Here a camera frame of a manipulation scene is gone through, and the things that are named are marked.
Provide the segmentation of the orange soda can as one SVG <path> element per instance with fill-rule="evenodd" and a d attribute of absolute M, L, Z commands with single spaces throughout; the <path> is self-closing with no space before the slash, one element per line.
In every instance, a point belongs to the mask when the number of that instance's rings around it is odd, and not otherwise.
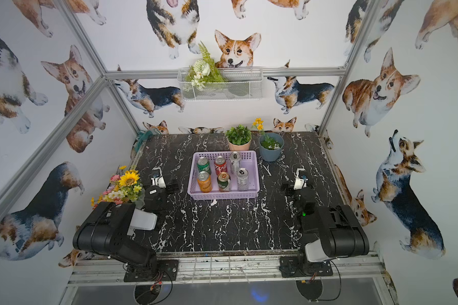
<path fill-rule="evenodd" d="M 198 186 L 203 193 L 210 193 L 212 191 L 211 174 L 206 171 L 201 171 L 197 176 Z"/>

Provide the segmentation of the green soda can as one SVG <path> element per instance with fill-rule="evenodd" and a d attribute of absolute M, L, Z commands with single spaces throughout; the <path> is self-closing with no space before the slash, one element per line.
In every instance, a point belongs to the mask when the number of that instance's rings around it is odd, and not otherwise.
<path fill-rule="evenodd" d="M 200 157 L 197 160 L 197 169 L 198 172 L 207 172 L 209 175 L 211 175 L 210 162 L 206 157 Z"/>

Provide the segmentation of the silver grey can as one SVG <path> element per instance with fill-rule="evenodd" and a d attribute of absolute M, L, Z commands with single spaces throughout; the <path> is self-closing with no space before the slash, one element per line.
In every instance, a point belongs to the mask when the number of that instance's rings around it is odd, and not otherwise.
<path fill-rule="evenodd" d="M 239 191 L 247 191 L 249 188 L 249 172 L 246 168 L 240 168 L 237 171 L 237 187 Z"/>

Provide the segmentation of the green and red can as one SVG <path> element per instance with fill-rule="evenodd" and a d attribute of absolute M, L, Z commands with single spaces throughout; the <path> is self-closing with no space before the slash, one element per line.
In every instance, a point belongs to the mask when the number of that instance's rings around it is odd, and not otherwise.
<path fill-rule="evenodd" d="M 220 172 L 217 177 L 217 182 L 221 192 L 228 192 L 231 190 L 231 180 L 228 172 Z"/>

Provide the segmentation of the red cola can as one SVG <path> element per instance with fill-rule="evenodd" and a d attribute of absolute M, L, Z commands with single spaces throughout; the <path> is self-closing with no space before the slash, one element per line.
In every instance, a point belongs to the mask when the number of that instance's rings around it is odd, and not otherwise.
<path fill-rule="evenodd" d="M 216 175 L 219 176 L 222 172 L 228 172 L 226 159 L 219 155 L 214 160 L 214 169 L 216 170 Z"/>

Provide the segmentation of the white Monster can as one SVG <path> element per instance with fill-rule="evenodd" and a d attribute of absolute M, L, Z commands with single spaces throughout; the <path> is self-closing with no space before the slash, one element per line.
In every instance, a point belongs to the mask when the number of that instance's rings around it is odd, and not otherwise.
<path fill-rule="evenodd" d="M 233 151 L 230 154 L 230 171 L 232 174 L 236 174 L 240 169 L 241 155 L 239 151 Z"/>

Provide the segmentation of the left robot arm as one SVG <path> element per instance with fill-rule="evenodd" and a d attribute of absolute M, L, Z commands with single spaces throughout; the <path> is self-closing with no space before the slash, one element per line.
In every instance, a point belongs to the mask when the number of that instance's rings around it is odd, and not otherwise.
<path fill-rule="evenodd" d="M 158 215 L 140 210 L 134 203 L 102 202 L 77 229 L 73 247 L 110 256 L 134 269 L 156 273 L 155 251 L 134 241 L 128 233 L 131 230 L 153 231 L 158 222 Z"/>

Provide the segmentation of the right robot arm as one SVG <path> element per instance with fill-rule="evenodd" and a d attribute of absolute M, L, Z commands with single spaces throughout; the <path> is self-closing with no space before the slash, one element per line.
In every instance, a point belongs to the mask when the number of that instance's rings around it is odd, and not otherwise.
<path fill-rule="evenodd" d="M 294 189 L 283 184 L 281 191 L 294 203 L 296 228 L 302 234 L 304 262 L 323 263 L 369 253 L 368 237 L 350 206 L 319 205 L 312 187 Z"/>

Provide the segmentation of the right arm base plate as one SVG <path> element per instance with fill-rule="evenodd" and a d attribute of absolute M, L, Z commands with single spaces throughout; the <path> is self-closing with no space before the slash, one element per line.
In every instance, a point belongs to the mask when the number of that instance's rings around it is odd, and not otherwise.
<path fill-rule="evenodd" d="M 283 278 L 333 276 L 333 270 L 329 261 L 310 263 L 305 258 L 297 256 L 280 257 L 279 270 Z"/>

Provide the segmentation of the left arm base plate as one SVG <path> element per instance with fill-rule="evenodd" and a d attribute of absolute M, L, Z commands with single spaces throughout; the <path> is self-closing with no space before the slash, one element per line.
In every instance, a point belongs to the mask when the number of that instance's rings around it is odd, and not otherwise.
<path fill-rule="evenodd" d="M 137 267 L 126 265 L 123 281 L 134 282 L 163 282 L 174 281 L 179 269 L 179 260 L 169 259 L 157 261 L 154 267 Z"/>

